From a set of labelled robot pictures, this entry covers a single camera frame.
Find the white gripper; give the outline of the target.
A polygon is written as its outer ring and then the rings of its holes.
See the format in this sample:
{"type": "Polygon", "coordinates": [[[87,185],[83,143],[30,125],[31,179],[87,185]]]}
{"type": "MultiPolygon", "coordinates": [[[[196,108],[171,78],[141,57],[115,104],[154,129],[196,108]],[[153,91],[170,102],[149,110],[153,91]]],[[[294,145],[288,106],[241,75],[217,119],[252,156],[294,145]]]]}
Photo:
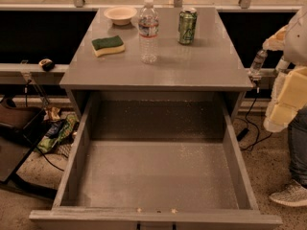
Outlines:
{"type": "MultiPolygon", "coordinates": [[[[287,26],[283,26],[264,41],[262,48],[268,51],[283,51],[286,32],[287,26]]],[[[296,65],[287,73],[288,66],[289,62],[282,58],[275,70],[272,99],[268,104],[263,124],[269,132],[282,131],[307,104],[307,66],[296,65]]]]}

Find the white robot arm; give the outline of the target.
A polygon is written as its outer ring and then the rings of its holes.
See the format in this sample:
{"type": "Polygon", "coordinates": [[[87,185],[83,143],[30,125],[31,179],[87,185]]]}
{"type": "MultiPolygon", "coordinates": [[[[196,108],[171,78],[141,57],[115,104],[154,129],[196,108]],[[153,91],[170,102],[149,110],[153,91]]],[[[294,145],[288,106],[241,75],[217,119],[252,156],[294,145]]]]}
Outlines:
{"type": "Polygon", "coordinates": [[[307,8],[302,7],[289,21],[263,43],[270,51],[282,51],[281,63],[295,66],[288,74],[277,70],[272,99],[266,110],[264,128],[280,132],[307,104],[307,8]]]}

